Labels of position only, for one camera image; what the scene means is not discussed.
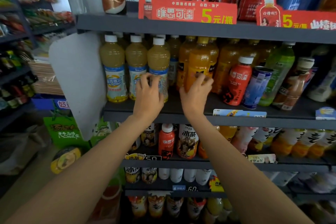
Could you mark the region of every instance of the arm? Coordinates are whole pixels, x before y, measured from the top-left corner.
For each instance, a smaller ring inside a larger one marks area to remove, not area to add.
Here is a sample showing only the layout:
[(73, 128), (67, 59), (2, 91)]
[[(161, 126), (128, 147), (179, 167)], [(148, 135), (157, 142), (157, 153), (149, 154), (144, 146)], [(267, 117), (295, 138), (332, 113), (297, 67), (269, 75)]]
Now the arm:
[(159, 79), (136, 85), (133, 115), (21, 206), (8, 223), (85, 223), (122, 159), (163, 107)]
[(228, 199), (245, 224), (313, 224), (258, 168), (229, 143), (204, 116), (213, 79), (201, 74), (188, 93), (180, 89), (185, 116), (195, 129)]

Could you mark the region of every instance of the red price sign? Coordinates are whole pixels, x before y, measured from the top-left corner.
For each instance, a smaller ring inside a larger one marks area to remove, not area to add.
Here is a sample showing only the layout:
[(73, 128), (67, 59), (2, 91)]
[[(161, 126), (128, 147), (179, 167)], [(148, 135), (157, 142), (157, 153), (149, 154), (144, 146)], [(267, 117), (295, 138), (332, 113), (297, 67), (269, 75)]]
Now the red price sign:
[(237, 5), (183, 0), (139, 0), (139, 19), (236, 24)]
[(259, 26), (336, 30), (336, 13), (283, 10), (275, 0), (264, 0), (256, 15)]

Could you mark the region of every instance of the person's right hand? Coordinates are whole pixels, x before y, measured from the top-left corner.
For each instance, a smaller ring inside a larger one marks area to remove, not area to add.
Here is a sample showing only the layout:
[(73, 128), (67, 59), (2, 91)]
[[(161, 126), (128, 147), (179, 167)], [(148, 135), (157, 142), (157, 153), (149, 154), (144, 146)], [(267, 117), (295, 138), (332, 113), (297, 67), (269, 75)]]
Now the person's right hand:
[[(152, 85), (149, 86), (147, 78), (153, 78)], [(135, 85), (135, 104), (133, 115), (138, 119), (144, 120), (148, 126), (155, 120), (160, 113), (164, 96), (159, 93), (159, 81), (161, 76), (155, 76), (150, 73), (141, 75), (140, 81)]]
[(206, 77), (203, 73), (197, 73), (197, 75), (198, 78), (190, 87), (188, 93), (185, 92), (184, 87), (180, 88), (182, 109), (187, 119), (203, 115), (204, 106), (212, 88), (212, 78)]

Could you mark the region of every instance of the white shelf side panel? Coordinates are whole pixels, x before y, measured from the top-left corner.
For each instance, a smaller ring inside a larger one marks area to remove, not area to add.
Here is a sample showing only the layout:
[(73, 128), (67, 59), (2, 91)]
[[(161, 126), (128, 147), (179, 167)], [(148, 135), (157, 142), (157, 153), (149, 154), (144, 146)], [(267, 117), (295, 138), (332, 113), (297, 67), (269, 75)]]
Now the white shelf side panel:
[(106, 77), (95, 32), (72, 34), (52, 43), (49, 60), (85, 141), (91, 139), (106, 103)]

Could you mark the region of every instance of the green bottle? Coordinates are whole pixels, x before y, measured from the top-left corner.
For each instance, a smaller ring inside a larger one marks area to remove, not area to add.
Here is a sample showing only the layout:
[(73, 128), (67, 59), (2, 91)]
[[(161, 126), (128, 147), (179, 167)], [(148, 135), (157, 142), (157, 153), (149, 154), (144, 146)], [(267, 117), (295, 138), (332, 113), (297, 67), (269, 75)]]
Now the green bottle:
[(275, 49), (267, 58), (265, 67), (273, 69), (271, 79), (260, 99), (259, 105), (269, 106), (277, 94), (288, 71), (291, 69), (295, 55), (292, 47), (295, 42), (283, 42), (281, 47)]

